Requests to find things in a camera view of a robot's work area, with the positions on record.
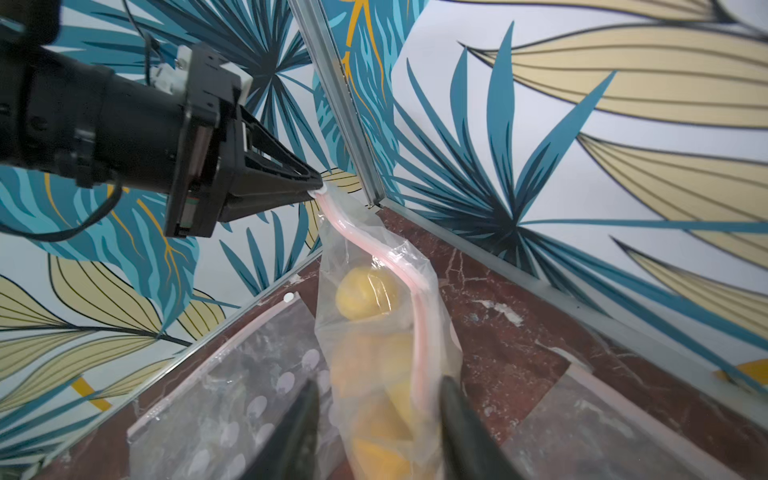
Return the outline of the yellow potato top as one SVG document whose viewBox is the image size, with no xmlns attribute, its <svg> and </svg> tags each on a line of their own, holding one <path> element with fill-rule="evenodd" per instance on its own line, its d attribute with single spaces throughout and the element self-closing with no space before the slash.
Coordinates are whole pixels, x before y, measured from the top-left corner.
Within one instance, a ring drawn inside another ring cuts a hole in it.
<svg viewBox="0 0 768 480">
<path fill-rule="evenodd" d="M 409 479 L 411 464 L 399 453 L 364 439 L 351 441 L 356 479 Z"/>
</svg>

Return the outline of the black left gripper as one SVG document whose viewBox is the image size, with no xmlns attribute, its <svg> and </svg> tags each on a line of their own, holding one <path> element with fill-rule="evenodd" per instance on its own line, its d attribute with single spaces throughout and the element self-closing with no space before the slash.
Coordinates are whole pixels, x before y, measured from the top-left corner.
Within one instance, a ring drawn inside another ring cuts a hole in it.
<svg viewBox="0 0 768 480">
<path fill-rule="evenodd" d="M 230 222 L 301 203 L 321 174 L 238 100 L 240 77 L 195 44 L 183 93 L 113 79 L 101 108 L 101 159 L 130 188 L 167 197 L 169 237 L 209 237 Z"/>
</svg>

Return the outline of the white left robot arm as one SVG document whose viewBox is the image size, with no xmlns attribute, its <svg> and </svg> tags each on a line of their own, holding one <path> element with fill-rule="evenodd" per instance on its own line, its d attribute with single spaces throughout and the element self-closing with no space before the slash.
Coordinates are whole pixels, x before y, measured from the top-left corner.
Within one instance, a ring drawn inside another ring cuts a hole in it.
<svg viewBox="0 0 768 480">
<path fill-rule="evenodd" d="M 1 231 L 43 246 L 56 294 L 89 319 L 54 314 L 1 282 L 1 374 L 30 375 L 1 399 L 1 467 L 18 472 L 82 421 L 44 434 L 42 406 L 95 367 L 168 339 L 194 301 L 197 239 L 308 199 L 320 174 L 254 115 L 284 65 L 283 7 L 248 22 L 234 5 L 156 8 L 182 28 L 136 23 L 143 82 L 51 50 L 56 1 L 1 5 Z"/>
</svg>

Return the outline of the clear zipper bag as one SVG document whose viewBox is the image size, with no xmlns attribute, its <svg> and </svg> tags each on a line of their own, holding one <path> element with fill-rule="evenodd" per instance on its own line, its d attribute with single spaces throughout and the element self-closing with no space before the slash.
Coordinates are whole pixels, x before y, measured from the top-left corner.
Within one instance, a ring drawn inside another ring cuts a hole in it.
<svg viewBox="0 0 768 480">
<path fill-rule="evenodd" d="M 437 274 L 423 253 L 351 195 L 326 183 L 312 197 L 320 209 L 323 249 L 315 334 L 328 362 L 331 422 L 341 435 L 352 471 L 351 441 L 362 439 L 352 435 L 359 399 L 377 388 L 406 382 L 415 439 L 368 441 L 408 460 L 409 479 L 442 479 L 438 390 L 443 376 L 459 376 L 462 350 L 441 298 Z M 335 294 L 355 267 L 389 270 L 399 284 L 400 306 L 368 320 L 343 317 Z"/>
</svg>

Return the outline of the greenish potato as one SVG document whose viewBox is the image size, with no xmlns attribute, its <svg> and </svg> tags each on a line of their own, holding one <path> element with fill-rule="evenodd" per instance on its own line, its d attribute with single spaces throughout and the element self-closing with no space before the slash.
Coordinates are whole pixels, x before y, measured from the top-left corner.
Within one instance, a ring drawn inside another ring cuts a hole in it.
<svg viewBox="0 0 768 480">
<path fill-rule="evenodd" d="M 352 435 L 376 442 L 413 441 L 414 411 L 406 382 L 377 388 L 359 399 Z"/>
</svg>

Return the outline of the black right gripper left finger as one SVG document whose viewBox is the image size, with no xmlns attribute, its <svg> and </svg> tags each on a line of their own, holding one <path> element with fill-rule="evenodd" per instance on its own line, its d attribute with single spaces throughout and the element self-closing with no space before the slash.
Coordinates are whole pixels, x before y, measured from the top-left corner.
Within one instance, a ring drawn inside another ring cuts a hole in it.
<svg viewBox="0 0 768 480">
<path fill-rule="evenodd" d="M 319 387 L 308 380 L 239 479 L 313 479 L 319 419 Z"/>
</svg>

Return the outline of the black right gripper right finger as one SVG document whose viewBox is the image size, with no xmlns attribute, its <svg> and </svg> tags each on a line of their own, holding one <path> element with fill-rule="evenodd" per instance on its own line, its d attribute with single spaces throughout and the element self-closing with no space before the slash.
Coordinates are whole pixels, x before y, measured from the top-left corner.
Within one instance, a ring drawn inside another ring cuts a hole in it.
<svg viewBox="0 0 768 480">
<path fill-rule="evenodd" d="M 441 379 L 439 409 L 446 479 L 522 479 L 484 428 L 453 377 Z"/>
</svg>

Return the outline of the yellow potato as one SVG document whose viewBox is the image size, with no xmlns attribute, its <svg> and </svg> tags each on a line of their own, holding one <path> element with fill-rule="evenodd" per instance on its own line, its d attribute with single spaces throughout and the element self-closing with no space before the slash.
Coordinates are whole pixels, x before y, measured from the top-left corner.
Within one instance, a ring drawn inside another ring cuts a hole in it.
<svg viewBox="0 0 768 480">
<path fill-rule="evenodd" d="M 355 267 L 339 283 L 335 304 L 350 321 L 389 314 L 401 304 L 398 281 L 384 268 Z"/>
<path fill-rule="evenodd" d="M 409 479 L 411 464 L 399 453 L 364 439 L 351 441 L 356 479 Z"/>
</svg>

